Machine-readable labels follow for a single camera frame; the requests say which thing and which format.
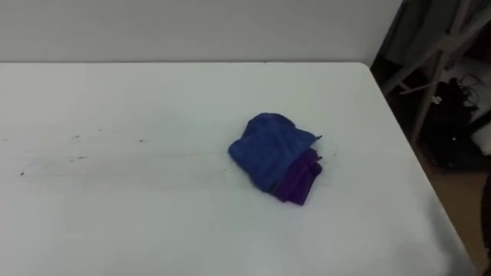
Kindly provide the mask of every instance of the blue cloth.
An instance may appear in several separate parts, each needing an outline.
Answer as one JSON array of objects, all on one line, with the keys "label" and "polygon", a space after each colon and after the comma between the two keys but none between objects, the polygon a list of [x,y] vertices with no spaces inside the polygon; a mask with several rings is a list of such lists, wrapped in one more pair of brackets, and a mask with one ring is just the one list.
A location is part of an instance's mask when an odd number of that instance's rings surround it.
[{"label": "blue cloth", "polygon": [[229,147],[230,156],[263,192],[269,191],[288,167],[321,137],[299,130],[286,117],[261,113]]}]

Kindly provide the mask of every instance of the white table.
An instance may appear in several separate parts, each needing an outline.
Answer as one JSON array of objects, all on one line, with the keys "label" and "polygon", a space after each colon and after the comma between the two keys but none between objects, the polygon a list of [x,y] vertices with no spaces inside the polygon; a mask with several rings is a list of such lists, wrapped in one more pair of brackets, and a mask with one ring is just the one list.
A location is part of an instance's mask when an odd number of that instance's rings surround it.
[{"label": "white table", "polygon": [[[228,145],[268,111],[323,135],[306,206]],[[357,63],[0,64],[0,274],[471,275]]]}]

